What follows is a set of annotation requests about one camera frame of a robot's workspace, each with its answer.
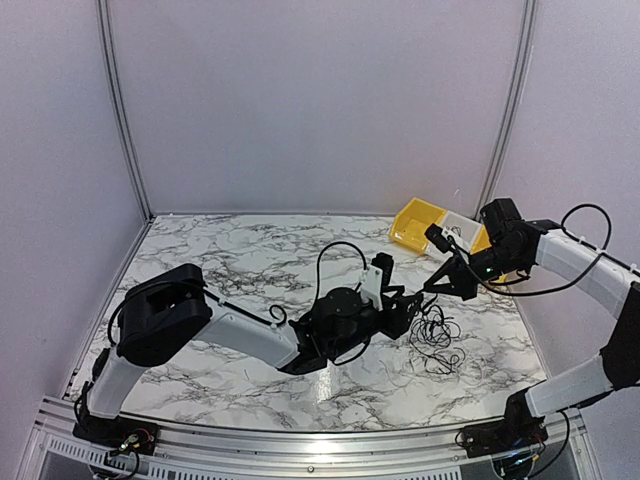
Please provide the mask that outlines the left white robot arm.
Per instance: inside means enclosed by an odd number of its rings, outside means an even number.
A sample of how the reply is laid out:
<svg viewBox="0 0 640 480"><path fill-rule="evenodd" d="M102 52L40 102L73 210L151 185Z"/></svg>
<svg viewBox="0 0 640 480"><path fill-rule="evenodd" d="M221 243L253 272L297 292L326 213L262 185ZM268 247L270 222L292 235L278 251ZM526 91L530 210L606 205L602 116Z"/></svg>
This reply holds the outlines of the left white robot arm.
<svg viewBox="0 0 640 480"><path fill-rule="evenodd" d="M151 368L167 363L191 341L206 341L258 359L292 376L340 365L372 338L404 335L423 301L392 286L389 273L371 266L355 288L316 298L299 320L274 305L264 319L207 290L202 270L184 264L129 290L109 319L104 348L74 404L80 433L106 445L125 438L124 401Z"/></svg>

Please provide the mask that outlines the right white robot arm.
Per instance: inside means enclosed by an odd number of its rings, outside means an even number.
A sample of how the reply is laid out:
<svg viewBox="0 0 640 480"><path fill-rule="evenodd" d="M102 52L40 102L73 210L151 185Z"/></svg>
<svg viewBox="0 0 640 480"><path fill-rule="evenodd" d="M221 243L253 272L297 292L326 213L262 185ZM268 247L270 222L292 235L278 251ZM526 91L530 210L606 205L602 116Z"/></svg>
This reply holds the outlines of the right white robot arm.
<svg viewBox="0 0 640 480"><path fill-rule="evenodd" d="M439 225L425 230L448 256L425 281L426 292L512 300L546 371L506 398L493 430L506 448L519 446L549 415L639 386L638 261L609 252L613 226L602 207L584 203L571 212L594 218L595 239L570 232L566 216L526 220L511 199L482 207L490 245L480 252L463 249Z"/></svg>

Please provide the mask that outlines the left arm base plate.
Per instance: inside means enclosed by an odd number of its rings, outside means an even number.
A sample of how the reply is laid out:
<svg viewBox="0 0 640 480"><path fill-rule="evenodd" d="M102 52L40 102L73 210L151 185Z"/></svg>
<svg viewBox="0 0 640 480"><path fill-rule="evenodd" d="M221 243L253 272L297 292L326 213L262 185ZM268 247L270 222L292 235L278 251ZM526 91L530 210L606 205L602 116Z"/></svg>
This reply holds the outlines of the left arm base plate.
<svg viewBox="0 0 640 480"><path fill-rule="evenodd" d="M74 437L108 447L112 451L136 451L151 455L155 451L159 426L155 423L116 417L89 417L82 425L75 424Z"/></svg>

